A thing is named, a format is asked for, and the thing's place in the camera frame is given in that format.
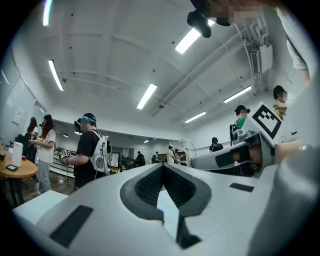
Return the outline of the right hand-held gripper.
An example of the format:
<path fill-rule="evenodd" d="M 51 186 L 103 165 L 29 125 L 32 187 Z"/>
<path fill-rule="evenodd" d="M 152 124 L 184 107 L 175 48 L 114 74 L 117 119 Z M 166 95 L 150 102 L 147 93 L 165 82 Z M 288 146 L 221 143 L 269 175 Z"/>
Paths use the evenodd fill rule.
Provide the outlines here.
<path fill-rule="evenodd" d="M 282 120 L 264 103 L 251 111 L 244 105 L 235 109 L 236 120 L 232 124 L 232 145 L 215 152 L 196 156 L 191 159 L 191 167 L 203 171 L 226 171 L 234 168 L 241 176 L 259 177 L 262 169 L 272 165 L 275 161 L 276 135 L 281 127 Z M 236 149 L 235 145 L 244 143 Z M 251 166 L 249 147 L 260 146 L 262 165 L 259 172 Z"/>

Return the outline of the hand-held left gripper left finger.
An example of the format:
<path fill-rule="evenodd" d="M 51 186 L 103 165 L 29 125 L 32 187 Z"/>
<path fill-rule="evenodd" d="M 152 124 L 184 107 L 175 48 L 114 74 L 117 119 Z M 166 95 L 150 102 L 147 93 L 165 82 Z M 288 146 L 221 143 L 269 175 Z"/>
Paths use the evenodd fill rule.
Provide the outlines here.
<path fill-rule="evenodd" d="M 122 202 L 138 200 L 134 182 L 153 171 L 182 168 L 151 164 L 89 182 L 51 208 L 34 229 L 34 240 L 50 256 L 174 256 L 181 252 L 159 219 L 136 216 Z"/>

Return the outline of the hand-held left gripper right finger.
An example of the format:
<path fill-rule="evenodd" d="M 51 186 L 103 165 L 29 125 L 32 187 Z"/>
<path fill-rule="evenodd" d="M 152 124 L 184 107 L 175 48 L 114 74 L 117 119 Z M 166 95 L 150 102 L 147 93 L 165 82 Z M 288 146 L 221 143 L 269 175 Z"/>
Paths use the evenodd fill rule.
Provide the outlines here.
<path fill-rule="evenodd" d="M 185 218 L 185 224 L 200 242 L 182 249 L 178 244 L 165 242 L 165 256 L 245 256 L 257 220 L 245 211 L 255 196 L 255 190 L 243 191 L 232 188 L 237 183 L 257 189 L 259 179 L 252 177 L 217 174 L 170 164 L 184 175 L 203 181 L 211 189 L 211 198 L 204 210 Z"/>

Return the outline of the person's right hand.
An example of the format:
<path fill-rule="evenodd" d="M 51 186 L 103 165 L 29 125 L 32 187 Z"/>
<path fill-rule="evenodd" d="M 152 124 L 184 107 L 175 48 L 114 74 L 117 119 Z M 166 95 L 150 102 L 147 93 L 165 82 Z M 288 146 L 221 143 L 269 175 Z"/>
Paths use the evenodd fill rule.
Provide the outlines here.
<path fill-rule="evenodd" d="M 251 167 L 255 172 L 259 172 L 262 167 L 262 149 L 260 146 L 249 147 Z"/>

